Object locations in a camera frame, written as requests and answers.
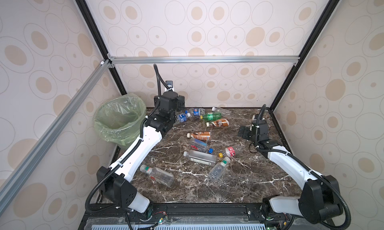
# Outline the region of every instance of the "empty plastic bottle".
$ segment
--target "empty plastic bottle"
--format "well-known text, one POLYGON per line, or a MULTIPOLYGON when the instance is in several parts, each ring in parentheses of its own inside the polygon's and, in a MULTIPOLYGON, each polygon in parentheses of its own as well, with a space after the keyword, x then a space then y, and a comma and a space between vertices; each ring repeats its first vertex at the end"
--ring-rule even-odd
POLYGON ((156 182, 159 182, 161 184, 164 184, 167 187, 170 187, 173 183, 173 179, 174 179, 173 174, 166 172, 164 170, 161 170, 160 168, 148 167, 147 165, 143 164, 140 167, 140 171, 142 171, 145 174, 148 174, 150 179, 155 180, 156 182))
POLYGON ((212 122, 221 118, 221 112, 208 112, 204 116, 200 116, 204 122, 212 122))
POLYGON ((200 152, 205 152, 205 153, 210 153, 209 149, 208 149, 208 145, 205 142, 200 141, 199 139, 191 137, 189 144, 190 144, 191 148, 193 148, 194 150, 197 150, 200 152))
POLYGON ((212 108, 212 112, 221 112, 221 116, 223 117, 228 117, 229 115, 231 115, 231 111, 227 110, 227 109, 224 109, 224 108, 216 108, 216 107, 213 107, 212 108))
POLYGON ((179 124, 181 122, 186 122, 187 121, 187 118, 188 117, 191 117, 191 114, 188 112, 188 113, 180 113, 180 114, 177 114, 176 115, 176 122, 174 124, 179 124))
POLYGON ((204 108, 190 108, 185 111, 185 113, 189 112, 192 117, 200 117, 205 114, 204 108))
POLYGON ((199 162, 209 166, 214 166, 217 162, 217 156, 192 149, 189 152, 185 151, 184 156, 193 162, 199 162))
POLYGON ((194 137, 201 141, 209 141, 211 140, 211 132, 189 132, 187 133, 187 137, 194 137))
POLYGON ((228 127, 229 121, 228 121, 228 119, 221 118, 221 119, 213 121, 213 122, 207 122, 207 127, 212 126, 212 125, 215 127, 228 127))
POLYGON ((238 154, 239 152, 241 152, 243 150, 243 146, 241 146, 241 144, 235 144, 233 146, 230 146, 230 147, 226 147, 225 148, 225 153, 219 153, 218 156, 219 157, 225 157, 225 156, 228 156, 228 157, 233 157, 234 155, 238 154))
POLYGON ((224 157, 224 160, 222 162, 219 162, 214 166, 214 168, 208 173, 208 177, 214 181, 219 179, 221 175, 223 175, 225 171, 225 167, 230 163, 231 160, 229 157, 224 157))

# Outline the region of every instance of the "wall panel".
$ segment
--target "wall panel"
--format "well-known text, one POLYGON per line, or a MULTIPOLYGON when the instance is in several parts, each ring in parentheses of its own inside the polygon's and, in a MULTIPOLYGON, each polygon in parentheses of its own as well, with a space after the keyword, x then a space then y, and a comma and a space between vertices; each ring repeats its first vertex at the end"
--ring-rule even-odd
POLYGON ((114 56, 297 55, 328 0, 88 0, 114 56))
POLYGON ((98 81, 1 216, 0 230, 78 229, 96 171, 109 166, 116 146, 93 129, 95 111, 120 95, 112 81, 98 81))
MULTIPOLYGON (((270 106, 292 63, 200 63, 158 64, 162 78, 174 81, 186 107, 270 106)), ((149 64, 117 64, 128 92, 153 107, 157 95, 156 76, 149 64)))
POLYGON ((72 0, 0 0, 0 184, 99 65, 72 0))
POLYGON ((293 153, 339 181, 351 229, 383 224, 383 25, 384 0, 342 0, 275 111, 293 153))

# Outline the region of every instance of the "marble surface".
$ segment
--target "marble surface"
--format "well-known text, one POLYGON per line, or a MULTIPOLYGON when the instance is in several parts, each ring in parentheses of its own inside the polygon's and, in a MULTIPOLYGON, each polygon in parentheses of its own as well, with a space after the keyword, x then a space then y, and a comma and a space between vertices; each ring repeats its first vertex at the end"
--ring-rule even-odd
MULTIPOLYGON (((158 167, 174 175, 171 187, 151 180, 139 169, 132 180, 137 190, 155 203, 251 203, 261 202, 270 195, 300 196, 301 189, 279 166, 259 153, 250 153, 249 141, 237 136, 240 126, 249 126, 252 115, 258 109, 230 109, 229 127, 206 127, 202 120, 189 119, 185 124, 176 125, 158 143, 144 159, 142 164, 158 167), (210 131, 212 140, 209 147, 214 155, 231 145, 244 146, 241 153, 231 157, 231 162, 223 176, 216 182, 207 176, 211 167, 189 161, 183 156, 189 151, 188 132, 210 131)), ((265 117, 269 126, 270 138, 281 144, 272 119, 268 112, 265 117)))

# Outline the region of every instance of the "trash bag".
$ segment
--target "trash bag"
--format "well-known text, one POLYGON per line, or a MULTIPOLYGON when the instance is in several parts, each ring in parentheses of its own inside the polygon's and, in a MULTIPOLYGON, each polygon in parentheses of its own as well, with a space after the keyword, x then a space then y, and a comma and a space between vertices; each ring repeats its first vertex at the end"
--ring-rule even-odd
POLYGON ((94 130, 107 142, 127 149, 140 134, 146 105, 137 95, 128 93, 104 103, 95 113, 94 130))

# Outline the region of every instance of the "green soda bottle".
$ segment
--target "green soda bottle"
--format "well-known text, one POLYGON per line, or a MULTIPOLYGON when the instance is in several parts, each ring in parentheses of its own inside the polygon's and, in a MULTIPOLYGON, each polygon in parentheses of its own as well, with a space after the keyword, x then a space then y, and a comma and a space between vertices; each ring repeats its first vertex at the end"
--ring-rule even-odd
POLYGON ((204 122, 212 122, 221 118, 221 112, 208 112, 204 116, 200 116, 204 122))

